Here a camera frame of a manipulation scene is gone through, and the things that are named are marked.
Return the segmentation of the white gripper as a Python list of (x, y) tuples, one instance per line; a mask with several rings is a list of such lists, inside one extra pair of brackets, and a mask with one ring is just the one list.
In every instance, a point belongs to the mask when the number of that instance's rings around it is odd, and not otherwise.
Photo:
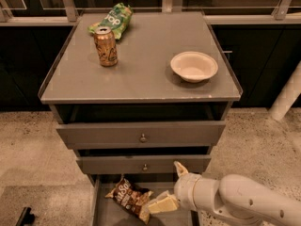
[(177, 171), (178, 181), (174, 185), (174, 194), (164, 191), (155, 199), (147, 203), (147, 209), (151, 214), (173, 212), (180, 207), (196, 211), (194, 202), (194, 187), (201, 178), (199, 174), (189, 173), (187, 168), (179, 161), (174, 162)]

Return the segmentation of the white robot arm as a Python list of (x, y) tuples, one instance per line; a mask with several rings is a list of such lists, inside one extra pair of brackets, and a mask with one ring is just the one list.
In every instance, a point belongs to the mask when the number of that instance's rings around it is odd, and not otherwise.
[(300, 95), (296, 68), (268, 109), (235, 108), (202, 174), (176, 165), (171, 193), (150, 203), (156, 215), (204, 211), (230, 226), (301, 226)]

